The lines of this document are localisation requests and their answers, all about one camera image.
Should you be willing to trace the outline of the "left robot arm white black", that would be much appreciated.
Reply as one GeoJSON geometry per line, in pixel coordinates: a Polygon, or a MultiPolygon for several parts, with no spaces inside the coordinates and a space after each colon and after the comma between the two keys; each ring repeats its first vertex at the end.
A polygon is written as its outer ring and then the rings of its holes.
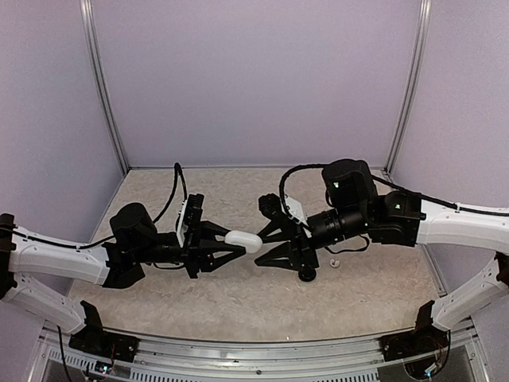
{"type": "Polygon", "coordinates": [[[1,300],[42,317],[70,334],[93,353],[111,347],[111,335],[103,330],[96,308],[75,302],[33,278],[34,273],[78,279],[109,289],[126,289],[143,279],[145,263],[172,263],[196,278],[212,272],[262,246],[247,232],[230,231],[201,220],[202,210],[183,205],[185,222],[175,232],[157,231],[144,205],[124,206],[110,220],[114,241],[96,244],[57,243],[1,215],[1,300]]]}

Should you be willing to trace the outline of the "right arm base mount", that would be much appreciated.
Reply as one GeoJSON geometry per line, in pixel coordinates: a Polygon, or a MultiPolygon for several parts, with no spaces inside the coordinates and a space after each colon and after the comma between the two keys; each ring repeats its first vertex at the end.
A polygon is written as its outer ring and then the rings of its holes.
{"type": "Polygon", "coordinates": [[[382,336],[379,344],[383,359],[395,361],[445,349],[449,346],[449,334],[440,330],[428,332],[409,330],[382,336]]]}

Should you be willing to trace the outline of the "white earbud charging case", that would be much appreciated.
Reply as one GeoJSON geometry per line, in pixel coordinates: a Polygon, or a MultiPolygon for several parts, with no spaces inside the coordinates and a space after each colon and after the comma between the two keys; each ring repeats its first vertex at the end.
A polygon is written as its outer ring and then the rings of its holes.
{"type": "Polygon", "coordinates": [[[261,250],[262,239],[255,234],[238,230],[229,231],[224,237],[226,244],[243,247],[248,254],[254,254],[261,250]]]}

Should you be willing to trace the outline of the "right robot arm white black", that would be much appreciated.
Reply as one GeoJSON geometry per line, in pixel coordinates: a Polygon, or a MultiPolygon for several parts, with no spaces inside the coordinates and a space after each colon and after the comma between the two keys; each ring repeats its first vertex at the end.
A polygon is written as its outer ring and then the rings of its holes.
{"type": "Polygon", "coordinates": [[[260,267],[296,271],[304,282],[316,277],[316,251],[361,236],[367,243],[413,247],[417,244],[451,244],[483,248],[494,258],[477,275],[451,294],[422,306],[415,328],[406,339],[414,353],[425,352],[437,341],[438,330],[447,332],[464,318],[508,294],[508,211],[441,201],[394,185],[380,195],[379,177],[363,160],[340,159],[319,164],[329,210],[299,217],[290,210],[285,184],[297,171],[287,170],[277,194],[260,197],[258,208],[269,224],[259,233],[275,246],[255,262],[260,267]]]}

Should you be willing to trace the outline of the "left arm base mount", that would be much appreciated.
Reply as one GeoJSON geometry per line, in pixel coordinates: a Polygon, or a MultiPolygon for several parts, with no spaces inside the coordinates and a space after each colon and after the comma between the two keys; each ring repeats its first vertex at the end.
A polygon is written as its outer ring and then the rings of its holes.
{"type": "Polygon", "coordinates": [[[69,347],[113,361],[133,362],[138,351],[139,339],[104,329],[84,328],[73,334],[69,347]]]}

